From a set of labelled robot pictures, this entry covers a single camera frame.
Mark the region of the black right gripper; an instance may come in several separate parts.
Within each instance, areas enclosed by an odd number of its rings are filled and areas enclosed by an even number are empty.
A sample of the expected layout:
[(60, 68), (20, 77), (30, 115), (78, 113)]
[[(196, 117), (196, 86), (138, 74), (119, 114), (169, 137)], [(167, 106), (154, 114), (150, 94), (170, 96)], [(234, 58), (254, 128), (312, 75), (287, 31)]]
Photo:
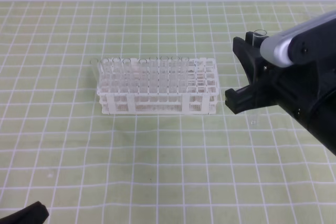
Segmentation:
[(233, 39), (248, 85), (225, 92), (235, 114), (273, 105), (308, 130), (335, 129), (335, 20), (312, 19), (268, 36)]

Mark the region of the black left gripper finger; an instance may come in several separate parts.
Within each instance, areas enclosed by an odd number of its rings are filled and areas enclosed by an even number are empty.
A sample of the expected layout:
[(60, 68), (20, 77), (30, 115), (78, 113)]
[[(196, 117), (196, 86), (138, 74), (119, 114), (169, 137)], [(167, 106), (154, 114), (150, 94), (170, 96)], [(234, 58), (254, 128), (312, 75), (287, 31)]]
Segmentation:
[(42, 224), (49, 217), (45, 205), (37, 201), (26, 208), (1, 218), (1, 224)]

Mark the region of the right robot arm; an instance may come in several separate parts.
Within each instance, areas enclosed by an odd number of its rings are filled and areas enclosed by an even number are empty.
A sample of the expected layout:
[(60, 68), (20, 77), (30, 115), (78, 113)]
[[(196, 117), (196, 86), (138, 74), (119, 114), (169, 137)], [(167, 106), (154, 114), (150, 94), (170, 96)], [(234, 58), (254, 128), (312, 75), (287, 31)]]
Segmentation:
[(251, 31), (244, 39), (233, 39), (233, 53), (249, 84), (226, 90), (226, 106), (239, 114), (278, 105), (335, 153), (335, 20), (295, 35), (289, 42), (288, 67), (261, 53), (270, 39), (258, 38), (254, 46)]

